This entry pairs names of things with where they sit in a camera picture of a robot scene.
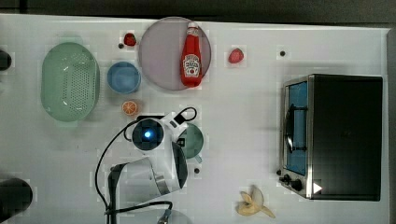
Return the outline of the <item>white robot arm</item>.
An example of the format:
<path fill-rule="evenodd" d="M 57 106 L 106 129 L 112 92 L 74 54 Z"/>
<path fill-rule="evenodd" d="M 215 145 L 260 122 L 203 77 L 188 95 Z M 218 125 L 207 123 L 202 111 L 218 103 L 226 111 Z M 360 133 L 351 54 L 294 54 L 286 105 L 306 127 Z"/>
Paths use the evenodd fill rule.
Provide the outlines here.
<path fill-rule="evenodd" d="M 117 214 L 184 187 L 188 169 L 177 139 L 187 128 L 187 120 L 177 112 L 160 119 L 140 119 L 132 125 L 128 130 L 132 148 L 142 153 L 143 158 L 110 169 L 107 178 L 110 202 L 106 210 L 110 224 L 117 224 Z"/>

